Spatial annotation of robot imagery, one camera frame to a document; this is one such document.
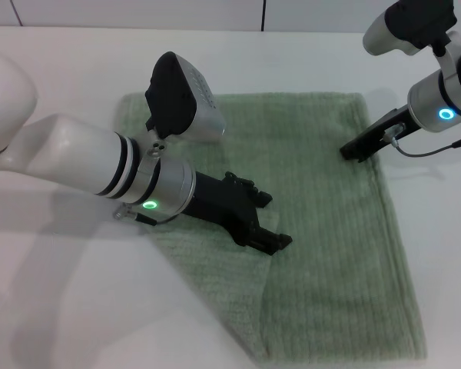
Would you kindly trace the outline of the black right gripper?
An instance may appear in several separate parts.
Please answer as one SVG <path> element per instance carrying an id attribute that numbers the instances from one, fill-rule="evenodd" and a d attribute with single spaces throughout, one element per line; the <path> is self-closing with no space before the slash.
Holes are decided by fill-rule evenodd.
<path id="1" fill-rule="evenodd" d="M 417 130 L 418 125 L 412 118 L 407 106 L 393 109 L 369 126 L 359 136 L 342 146 L 340 154 L 346 161 L 361 163 L 390 144 L 389 138 L 384 139 L 386 133 L 396 133 L 396 138 L 404 138 Z"/>

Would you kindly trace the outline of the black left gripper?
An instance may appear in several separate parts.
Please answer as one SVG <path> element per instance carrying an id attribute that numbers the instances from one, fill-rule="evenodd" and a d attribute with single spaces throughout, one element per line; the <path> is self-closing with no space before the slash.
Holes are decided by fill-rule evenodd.
<path id="1" fill-rule="evenodd" d="M 221 180 L 197 172 L 194 193 L 183 214 L 221 226 L 240 246 L 274 255 L 293 238 L 260 227 L 257 209 L 265 208 L 272 200 L 253 181 L 232 172 L 228 171 Z"/>

